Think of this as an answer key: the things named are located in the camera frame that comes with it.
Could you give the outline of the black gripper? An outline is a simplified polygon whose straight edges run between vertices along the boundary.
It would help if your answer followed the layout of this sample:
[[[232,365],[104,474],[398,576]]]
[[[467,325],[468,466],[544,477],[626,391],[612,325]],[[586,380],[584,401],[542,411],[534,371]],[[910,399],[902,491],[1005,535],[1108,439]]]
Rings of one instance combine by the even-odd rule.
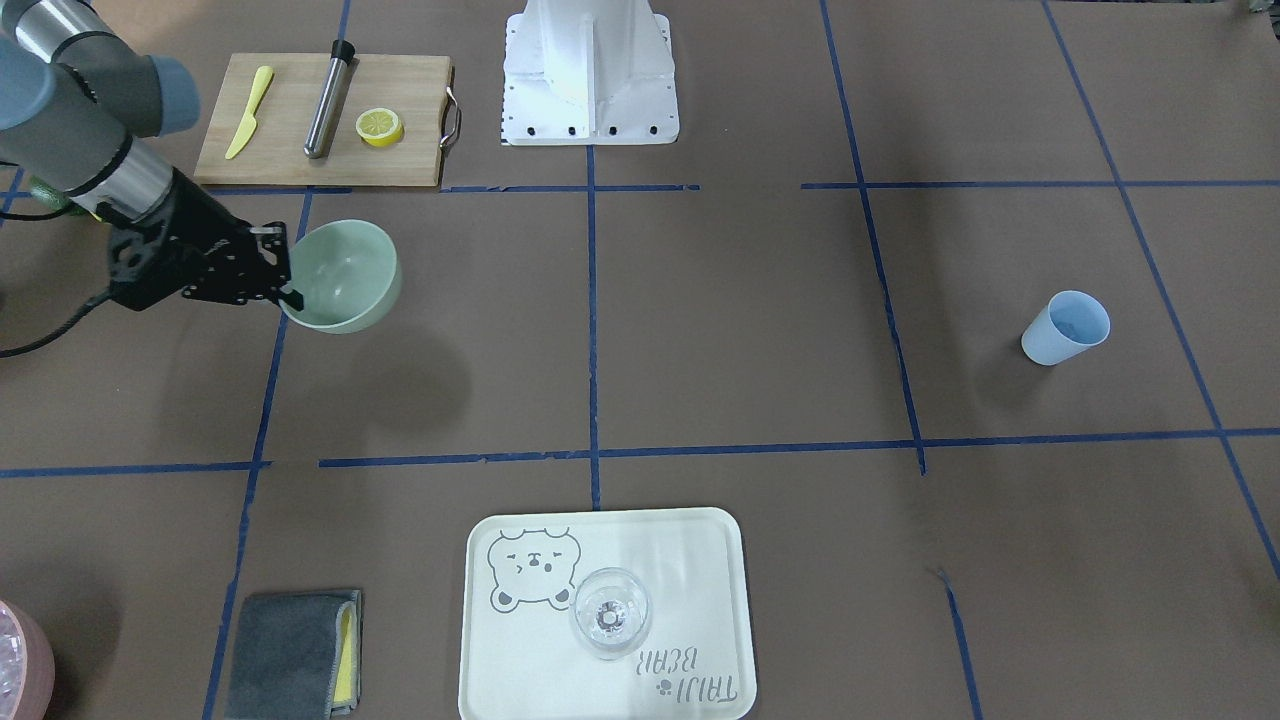
[[[108,297],[134,311],[175,293],[302,311],[305,296],[287,287],[291,279],[285,225],[250,227],[178,170],[148,215],[108,240]]]

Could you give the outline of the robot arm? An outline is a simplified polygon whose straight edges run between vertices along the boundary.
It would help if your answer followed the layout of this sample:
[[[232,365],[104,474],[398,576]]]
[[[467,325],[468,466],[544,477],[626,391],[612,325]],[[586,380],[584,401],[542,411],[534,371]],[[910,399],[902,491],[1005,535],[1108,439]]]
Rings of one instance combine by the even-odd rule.
[[[110,225],[106,297],[302,309],[284,224],[239,219],[150,146],[198,117],[189,72],[136,53],[86,1],[3,4],[3,160]]]

